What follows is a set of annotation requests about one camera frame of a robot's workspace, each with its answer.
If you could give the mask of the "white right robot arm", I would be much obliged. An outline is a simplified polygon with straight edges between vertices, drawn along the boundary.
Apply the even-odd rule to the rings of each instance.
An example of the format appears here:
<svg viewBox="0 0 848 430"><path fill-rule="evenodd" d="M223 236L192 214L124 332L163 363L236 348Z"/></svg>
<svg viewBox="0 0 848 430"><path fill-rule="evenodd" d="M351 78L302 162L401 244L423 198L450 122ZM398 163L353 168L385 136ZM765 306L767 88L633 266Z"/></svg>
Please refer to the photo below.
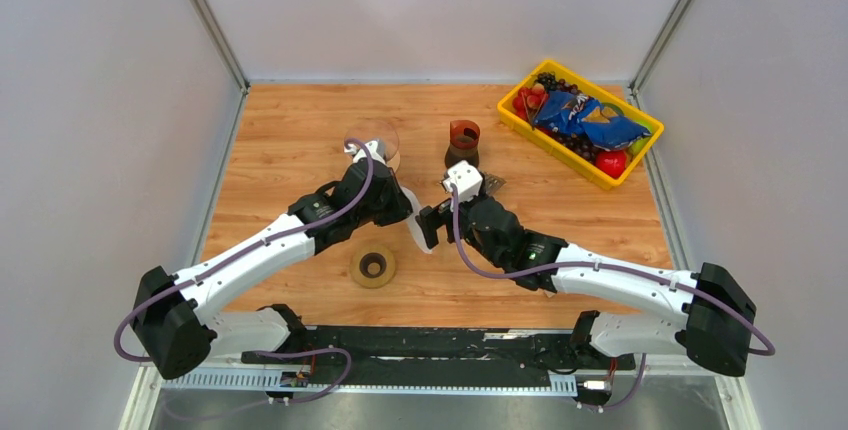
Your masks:
<svg viewBox="0 0 848 430"><path fill-rule="evenodd" d="M584 367L634 353L684 355L711 372L741 377L749 356L775 353L755 325L755 303L721 265L669 270L607 257L523 227L491 196L447 199L420 210L415 221L426 248L434 248L438 230L446 229L466 266L484 278L634 309L631 315L579 315L570 343Z"/></svg>

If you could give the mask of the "clear plastic cone dripper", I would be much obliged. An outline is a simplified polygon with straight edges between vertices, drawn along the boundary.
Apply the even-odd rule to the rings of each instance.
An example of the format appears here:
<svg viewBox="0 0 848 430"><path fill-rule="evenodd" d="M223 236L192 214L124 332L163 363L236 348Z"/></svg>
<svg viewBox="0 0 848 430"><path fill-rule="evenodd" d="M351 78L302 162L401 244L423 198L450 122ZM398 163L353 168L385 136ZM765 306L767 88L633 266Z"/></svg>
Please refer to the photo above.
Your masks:
<svg viewBox="0 0 848 430"><path fill-rule="evenodd" d="M343 141L356 139L364 144L377 141L381 144L380 155L383 161L394 171L400 166L400 138L394 126L388 121L365 118L356 121L346 132Z"/></svg>

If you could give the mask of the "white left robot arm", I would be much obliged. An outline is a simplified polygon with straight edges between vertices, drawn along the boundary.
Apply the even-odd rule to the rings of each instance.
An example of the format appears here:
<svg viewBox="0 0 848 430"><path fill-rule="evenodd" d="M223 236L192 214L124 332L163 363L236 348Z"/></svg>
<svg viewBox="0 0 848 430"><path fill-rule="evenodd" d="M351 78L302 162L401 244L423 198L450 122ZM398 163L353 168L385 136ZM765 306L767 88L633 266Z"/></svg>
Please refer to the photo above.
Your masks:
<svg viewBox="0 0 848 430"><path fill-rule="evenodd" d="M220 255L167 273L157 266L140 279L127 324L167 380L212 356L269 351L280 363L297 362L306 338L281 307L225 312L237 297L276 272L351 238L358 228L412 223L421 208L380 160L351 164L342 179L300 197L259 233Z"/></svg>

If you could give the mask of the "white paper coffee filter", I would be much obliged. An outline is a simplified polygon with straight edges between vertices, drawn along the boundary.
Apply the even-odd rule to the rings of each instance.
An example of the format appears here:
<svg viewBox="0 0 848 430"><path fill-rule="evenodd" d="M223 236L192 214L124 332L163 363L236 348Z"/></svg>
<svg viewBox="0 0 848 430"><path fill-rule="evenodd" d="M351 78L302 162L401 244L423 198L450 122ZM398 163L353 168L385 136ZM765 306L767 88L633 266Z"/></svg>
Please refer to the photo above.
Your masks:
<svg viewBox="0 0 848 430"><path fill-rule="evenodd" d="M415 193L412 190L410 190L410 189L408 189L404 186L401 186L401 191L405 195L405 197L409 200L409 202L411 204L411 208L412 208L411 214L404 220L404 222L406 223L407 228L408 228L408 230L409 230L409 232L412 236L412 239L415 242L416 246L423 253L431 254L432 250L428 247L426 239L425 239L424 232L423 232L420 224L416 220L416 218L419 216L420 211L422 210L422 205L420 204L417 196L415 195Z"/></svg>

